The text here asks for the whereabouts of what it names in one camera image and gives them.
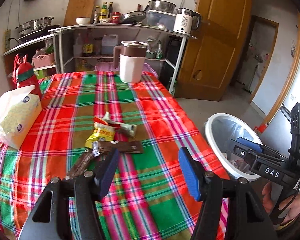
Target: power strip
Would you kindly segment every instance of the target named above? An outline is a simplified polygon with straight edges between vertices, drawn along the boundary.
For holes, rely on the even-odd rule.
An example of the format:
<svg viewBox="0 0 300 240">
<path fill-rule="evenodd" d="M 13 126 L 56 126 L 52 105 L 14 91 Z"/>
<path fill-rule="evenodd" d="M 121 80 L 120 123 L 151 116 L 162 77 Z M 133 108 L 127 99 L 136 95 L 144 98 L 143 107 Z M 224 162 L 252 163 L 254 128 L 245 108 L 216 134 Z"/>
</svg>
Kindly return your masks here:
<svg viewBox="0 0 300 240">
<path fill-rule="evenodd" d="M 6 30 L 3 35 L 3 52 L 10 49 L 11 30 Z"/>
</svg>

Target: trash can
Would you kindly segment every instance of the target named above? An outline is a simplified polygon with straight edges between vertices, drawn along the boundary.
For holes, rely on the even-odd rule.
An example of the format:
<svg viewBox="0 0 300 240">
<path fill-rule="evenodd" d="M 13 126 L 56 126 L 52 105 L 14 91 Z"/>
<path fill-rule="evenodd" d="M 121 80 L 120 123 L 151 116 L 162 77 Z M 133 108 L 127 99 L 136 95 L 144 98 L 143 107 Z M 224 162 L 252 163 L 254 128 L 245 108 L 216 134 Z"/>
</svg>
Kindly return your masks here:
<svg viewBox="0 0 300 240">
<path fill-rule="evenodd" d="M 247 171 L 247 167 L 244 169 L 245 172 L 234 167 L 230 162 L 242 160 L 242 158 L 231 153 L 226 153 L 225 150 L 225 142 L 229 138 L 237 140 L 239 137 L 243 137 L 255 143 L 262 144 L 258 135 L 245 122 L 230 114 L 214 114 L 205 123 L 204 135 L 232 179 L 244 177 L 248 181 L 254 181 L 260 178 L 259 175 Z"/>
</svg>

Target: floor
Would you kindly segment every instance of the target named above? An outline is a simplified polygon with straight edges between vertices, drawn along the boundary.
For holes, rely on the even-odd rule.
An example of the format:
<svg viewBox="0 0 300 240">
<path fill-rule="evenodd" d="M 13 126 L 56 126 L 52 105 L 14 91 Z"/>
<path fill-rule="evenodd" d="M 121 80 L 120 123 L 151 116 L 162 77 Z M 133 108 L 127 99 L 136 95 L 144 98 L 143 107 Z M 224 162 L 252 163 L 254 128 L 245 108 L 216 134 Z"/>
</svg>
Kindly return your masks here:
<svg viewBox="0 0 300 240">
<path fill-rule="evenodd" d="M 263 118 L 248 103 L 250 97 L 251 94 L 244 90 L 229 87 L 219 102 L 186 98 L 176 100 L 199 130 L 207 119 L 216 113 L 234 115 L 254 128 L 261 124 Z"/>
</svg>

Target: tablecloth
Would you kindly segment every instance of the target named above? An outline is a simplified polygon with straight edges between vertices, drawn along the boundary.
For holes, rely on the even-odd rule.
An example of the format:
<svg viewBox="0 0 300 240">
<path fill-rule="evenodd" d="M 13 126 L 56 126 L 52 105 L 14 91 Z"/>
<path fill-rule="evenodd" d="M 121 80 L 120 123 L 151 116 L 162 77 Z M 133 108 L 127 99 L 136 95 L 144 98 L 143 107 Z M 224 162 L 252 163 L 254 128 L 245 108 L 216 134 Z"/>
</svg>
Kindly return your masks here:
<svg viewBox="0 0 300 240">
<path fill-rule="evenodd" d="M 137 124 L 143 154 L 120 154 L 108 195 L 96 203 L 107 239 L 190 239 L 201 203 L 186 187 L 178 150 L 228 178 L 193 122 L 150 73 L 125 84 L 116 72 L 56 74 L 40 80 L 42 112 L 20 150 L 0 143 L 0 229 L 17 237 L 40 193 L 66 172 L 84 151 L 93 117 L 106 111 L 119 122 Z M 70 199 L 73 238 L 79 239 Z M 217 239 L 226 230 L 223 200 Z"/>
</svg>

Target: human hand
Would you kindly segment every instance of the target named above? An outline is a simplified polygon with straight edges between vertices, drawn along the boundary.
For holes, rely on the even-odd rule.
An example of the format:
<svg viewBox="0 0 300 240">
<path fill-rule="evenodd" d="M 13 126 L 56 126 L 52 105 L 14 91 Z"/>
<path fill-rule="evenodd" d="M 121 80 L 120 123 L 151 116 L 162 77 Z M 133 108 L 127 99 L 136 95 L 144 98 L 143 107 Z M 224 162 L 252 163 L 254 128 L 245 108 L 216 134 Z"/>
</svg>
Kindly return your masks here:
<svg viewBox="0 0 300 240">
<path fill-rule="evenodd" d="M 272 208 L 274 207 L 274 203 L 271 200 L 271 182 L 268 182 L 263 190 L 262 190 L 262 195 L 263 195 L 263 200 L 262 204 L 263 207 L 265 208 L 266 212 L 269 214 Z M 279 210 L 282 210 L 293 198 L 293 195 L 286 198 L 284 201 L 282 201 L 279 205 Z M 296 196 L 294 201 L 290 204 L 289 207 L 287 207 L 288 213 L 286 217 L 284 218 L 282 225 L 290 222 L 294 218 L 296 218 L 300 214 L 300 193 Z"/>
</svg>

